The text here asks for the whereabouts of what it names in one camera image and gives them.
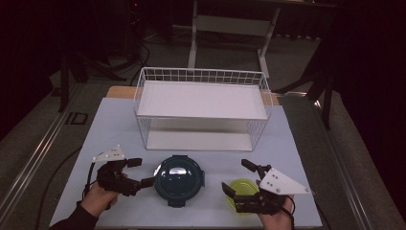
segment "round container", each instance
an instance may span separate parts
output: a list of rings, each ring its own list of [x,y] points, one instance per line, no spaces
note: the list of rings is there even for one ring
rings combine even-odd
[[[168,206],[183,207],[204,186],[204,172],[187,155],[173,155],[155,173],[155,190]]]

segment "green bowl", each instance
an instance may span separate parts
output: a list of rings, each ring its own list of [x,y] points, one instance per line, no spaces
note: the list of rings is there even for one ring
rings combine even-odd
[[[236,195],[238,196],[244,196],[244,195],[254,195],[255,193],[259,192],[258,186],[251,180],[246,179],[246,178],[240,178],[237,180],[234,180],[230,183],[230,188],[232,188],[234,191],[236,191]],[[231,205],[231,207],[236,211],[236,205],[234,204],[234,201],[226,195],[228,203]],[[240,215],[248,215],[250,213],[239,213]]]

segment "black cable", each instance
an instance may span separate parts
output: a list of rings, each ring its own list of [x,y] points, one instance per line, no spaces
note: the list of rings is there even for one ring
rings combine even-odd
[[[148,49],[148,47],[144,44],[141,45],[142,47],[144,47],[144,49],[146,49],[147,51],[147,57],[145,60],[142,59],[142,57],[140,56],[140,62],[141,62],[141,67],[137,70],[137,72],[135,72],[134,76],[131,79],[131,82],[129,83],[129,86],[132,86],[132,83],[134,82],[134,80],[138,77],[138,74],[140,74],[141,70],[147,66],[147,61],[149,60],[149,55],[150,55],[150,51]]]
[[[137,61],[136,57],[137,57],[136,55],[131,54],[131,56],[129,56],[128,60],[124,63],[120,63],[120,64],[113,65],[113,66],[103,66],[103,67],[106,68],[107,70],[110,70],[113,72],[116,72],[119,70],[124,70],[125,68],[129,68],[129,67],[131,67],[131,65],[136,64],[136,61]]]
[[[91,185],[90,180],[92,179],[93,168],[95,168],[95,162],[92,162],[92,164],[90,165],[89,174],[87,174],[87,182],[86,182],[86,185],[84,186],[84,190],[81,195],[82,199],[84,199],[84,197],[87,195],[87,193],[90,190],[90,185]]]
[[[285,208],[283,208],[283,207],[280,207],[281,208],[281,210],[284,212],[284,213],[286,213],[288,216],[289,216],[289,218],[290,218],[290,228],[292,229],[292,230],[294,230],[295,229],[295,218],[293,218],[293,214],[291,214],[289,211],[287,211]]]
[[[318,204],[316,201],[314,201],[314,203],[316,204],[317,210],[318,210],[319,213],[322,215],[322,218],[325,220],[325,223],[326,223],[326,225],[327,225],[327,228],[328,228],[329,230],[331,230],[332,228],[331,228],[331,226],[330,226],[330,224],[329,224],[329,222],[328,222],[328,220],[327,220],[327,217],[326,217],[325,213],[322,211],[322,209],[320,208],[319,204]]]
[[[128,69],[126,69],[126,70],[124,70],[124,71],[122,71],[122,72],[120,72],[120,73],[118,73],[117,75],[122,75],[122,74],[125,74],[125,73],[127,73],[127,72],[129,72],[129,71],[131,71],[132,69],[134,69],[135,68],[135,66],[137,66],[137,63],[134,63],[134,64],[132,64]]]
[[[290,197],[289,195],[287,195],[286,197],[289,198],[290,201],[292,201],[292,204],[293,204],[292,215],[293,215],[293,214],[295,214],[295,211],[296,211],[296,203],[295,203],[295,201],[293,200],[293,198]]]
[[[40,204],[39,204],[38,215],[36,216],[35,230],[37,230],[37,229],[39,228],[39,223],[40,223],[40,220],[41,220],[41,213],[42,213],[42,208],[43,208],[43,206],[44,206],[45,197],[46,197],[46,194],[47,194],[47,192],[48,192],[48,189],[49,189],[49,187],[51,186],[51,183],[52,183],[52,181],[53,181],[53,179],[54,179],[56,173],[59,171],[60,167],[62,167],[62,165],[65,164],[65,162],[66,162],[69,158],[71,158],[73,155],[75,155],[76,153],[78,153],[80,150],[81,150],[81,147],[78,148],[78,149],[76,149],[76,150],[74,150],[71,154],[69,154],[69,155],[57,166],[56,170],[54,170],[53,174],[51,175],[51,178],[49,179],[49,181],[48,181],[48,183],[47,183],[47,186],[46,186],[46,188],[45,188],[45,191],[44,191],[44,193],[43,193],[43,195],[42,195],[42,198],[41,198],[41,201],[40,201]]]

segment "gray floor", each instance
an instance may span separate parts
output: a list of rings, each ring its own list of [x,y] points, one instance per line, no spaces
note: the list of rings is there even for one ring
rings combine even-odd
[[[149,49],[147,61],[149,66],[187,67],[190,50],[189,33],[184,29],[179,29],[178,33],[170,45],[162,42],[159,36],[150,36],[147,39],[145,45]],[[259,70],[255,47],[260,46],[261,39],[253,38],[233,44],[218,44],[210,40],[209,34],[199,37],[197,68]],[[287,38],[274,38],[266,55],[271,89],[297,80],[317,45],[317,40],[291,41]],[[143,49],[142,56],[144,58],[147,56],[146,49]],[[121,76],[132,78],[138,67]],[[9,216],[3,216],[5,218],[0,222],[0,227],[34,228],[39,200],[51,173],[69,153],[82,145],[91,125],[91,122],[87,122],[84,126],[66,126],[63,123],[70,112],[85,112],[89,114],[88,121],[92,121],[100,98],[105,95],[109,86],[114,84],[127,85],[129,80],[114,82],[93,76],[87,84],[72,82],[71,103],[65,113],[57,113],[58,98],[47,97],[0,143],[1,156],[11,155],[3,157],[0,162],[2,198],[6,197],[8,191],[15,185],[15,179],[25,175],[19,173],[30,157],[35,155],[43,159],[40,167],[34,169],[36,174],[29,177],[31,183],[27,184],[25,192],[15,197],[13,207],[10,208],[12,212]],[[308,86],[309,84],[296,90],[305,92]],[[284,109],[287,114],[291,114],[288,116],[289,124],[297,141],[309,182],[316,192],[315,199],[325,212],[332,229],[406,229],[359,133],[342,105],[340,95],[333,94],[331,131],[311,131],[315,127],[319,129],[323,127],[320,121],[314,119],[319,115],[318,110],[306,99],[289,96],[282,98],[282,103],[286,105]],[[44,137],[48,137],[52,142],[41,143]],[[62,166],[53,181],[43,208],[40,229],[46,229],[48,226],[75,158],[75,156],[70,158]],[[343,188],[350,188],[350,192],[343,192]],[[362,215],[361,219],[354,218],[353,212],[366,214],[366,218],[362,218]]]

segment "table surface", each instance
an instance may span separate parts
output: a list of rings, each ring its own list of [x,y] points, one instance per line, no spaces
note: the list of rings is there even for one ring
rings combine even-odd
[[[56,207],[51,224],[70,215],[76,198],[83,189],[83,178],[88,174],[95,152],[103,152],[121,145],[128,158],[144,159],[141,167],[124,169],[129,178],[140,180],[151,177],[153,171],[176,151],[146,150],[141,140],[133,112],[134,87],[114,86],[101,102],[86,137],[75,167]],[[114,207],[120,212],[104,212],[98,222],[100,228],[258,228],[256,215],[238,215],[226,201],[221,182],[238,178],[258,179],[256,173],[240,166],[242,158],[267,165],[272,164],[305,186],[308,185],[301,158],[286,120],[283,108],[274,111],[265,131],[252,152],[182,151],[205,171],[206,185],[184,208],[170,208],[153,188],[143,189],[130,197],[121,196]],[[296,195],[295,223],[299,227],[321,226],[312,195]]]

